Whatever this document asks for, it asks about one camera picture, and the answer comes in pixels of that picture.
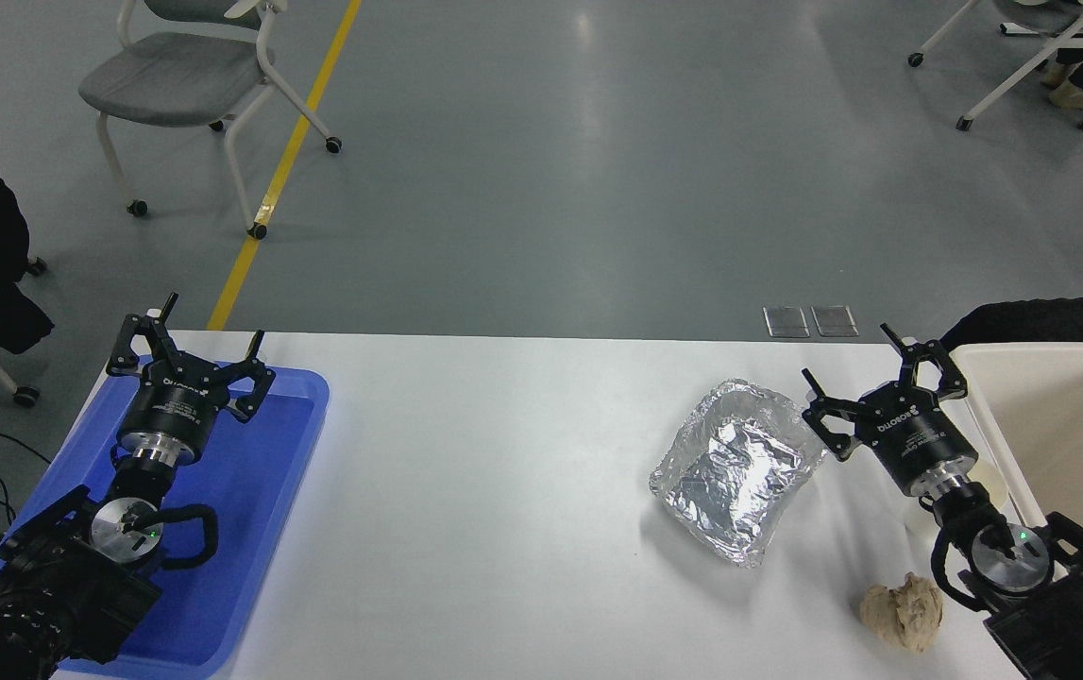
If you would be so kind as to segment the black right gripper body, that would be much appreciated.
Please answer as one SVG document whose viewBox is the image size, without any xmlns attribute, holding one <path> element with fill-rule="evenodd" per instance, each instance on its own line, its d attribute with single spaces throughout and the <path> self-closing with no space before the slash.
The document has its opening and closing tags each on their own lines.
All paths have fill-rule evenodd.
<svg viewBox="0 0 1083 680">
<path fill-rule="evenodd" d="M 965 475 L 977 452 L 939 408 L 939 398 L 918 385 L 886 382 L 860 400 L 871 413 L 859 419 L 867 445 L 901 492 L 928 492 L 943 478 Z"/>
</svg>

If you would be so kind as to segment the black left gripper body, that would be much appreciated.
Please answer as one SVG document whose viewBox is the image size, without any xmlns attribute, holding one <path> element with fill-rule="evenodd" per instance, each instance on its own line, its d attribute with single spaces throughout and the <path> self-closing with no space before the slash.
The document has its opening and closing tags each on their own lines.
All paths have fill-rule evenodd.
<svg viewBox="0 0 1083 680">
<path fill-rule="evenodd" d="M 212 380 L 217 366 L 190 361 L 173 366 L 170 361 L 151 361 L 139 375 L 140 384 L 121 423 L 121 445 L 135 452 L 144 436 L 177 439 L 187 452 L 203 452 L 222 406 L 229 403 L 226 387 Z"/>
</svg>

